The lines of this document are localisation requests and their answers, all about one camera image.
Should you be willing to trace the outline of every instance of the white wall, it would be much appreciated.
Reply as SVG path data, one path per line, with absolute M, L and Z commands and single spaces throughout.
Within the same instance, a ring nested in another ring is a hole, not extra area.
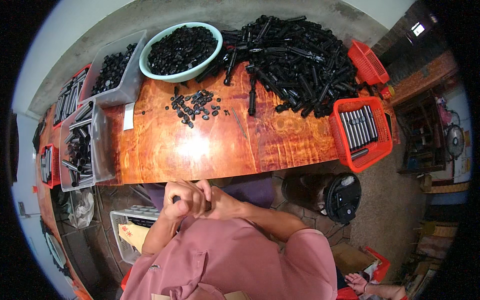
M 49 70 L 87 30 L 132 1 L 61 0 L 45 20 L 25 58 L 13 95 L 13 111 L 39 119 L 28 107 Z M 345 0 L 387 29 L 392 28 L 414 1 Z
M 17 171 L 18 181 L 14 182 L 12 186 L 13 202 L 30 250 L 45 276 L 64 299 L 75 299 L 76 295 L 65 280 L 65 276 L 53 263 L 53 256 L 42 234 L 40 215 L 32 215 L 30 218 L 25 218 L 21 217 L 19 212 L 18 202 L 23 202 L 26 214 L 40 213 L 37 196 L 32 193 L 32 186 L 36 184 L 32 139 L 37 124 L 37 121 L 29 117 L 17 115 L 19 161 Z

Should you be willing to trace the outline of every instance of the pink shirt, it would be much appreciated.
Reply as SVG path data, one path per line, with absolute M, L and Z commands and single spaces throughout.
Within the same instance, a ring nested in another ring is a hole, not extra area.
M 268 240 L 243 219 L 186 218 L 160 252 L 143 254 L 132 267 L 122 300 L 151 294 L 187 298 L 197 286 L 255 299 L 336 298 L 336 269 L 327 239 L 315 229 L 294 233 L 285 246 Z

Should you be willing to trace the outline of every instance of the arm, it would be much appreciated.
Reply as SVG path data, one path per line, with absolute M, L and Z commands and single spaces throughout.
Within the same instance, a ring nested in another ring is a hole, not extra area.
M 287 242 L 295 232 L 308 228 L 292 214 L 240 202 L 215 186 L 212 187 L 212 211 L 205 214 L 205 217 L 212 219 L 247 219 L 283 242 Z
M 196 184 L 184 180 L 168 182 L 163 209 L 145 236 L 142 254 L 155 254 L 165 248 L 185 216 L 199 217 L 205 212 L 205 203 L 211 200 L 211 193 L 210 184 L 206 180 Z M 175 196 L 181 200 L 173 203 Z
M 391 300 L 401 300 L 406 296 L 403 286 L 367 283 L 359 274 L 348 274 L 345 279 L 349 287 L 360 293 L 365 292 Z

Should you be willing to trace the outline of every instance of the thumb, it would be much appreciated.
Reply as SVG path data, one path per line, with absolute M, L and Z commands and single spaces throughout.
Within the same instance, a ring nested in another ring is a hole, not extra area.
M 165 215 L 169 218 L 177 218 L 187 215 L 189 211 L 188 203 L 185 200 L 179 200 L 165 208 Z

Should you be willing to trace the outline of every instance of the gray concrete wall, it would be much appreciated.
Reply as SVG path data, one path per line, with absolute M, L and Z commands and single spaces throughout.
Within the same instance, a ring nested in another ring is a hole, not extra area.
M 347 46 L 352 38 L 373 46 L 388 32 L 372 17 L 340 0 L 136 0 L 98 22 L 62 55 L 43 80 L 29 110 L 43 114 L 57 100 L 63 83 L 91 63 L 101 47 L 130 33 L 147 29 L 150 38 L 167 27 L 192 21 L 220 30 L 240 29 L 262 14 L 279 18 L 306 15 L 309 21 L 330 28 Z

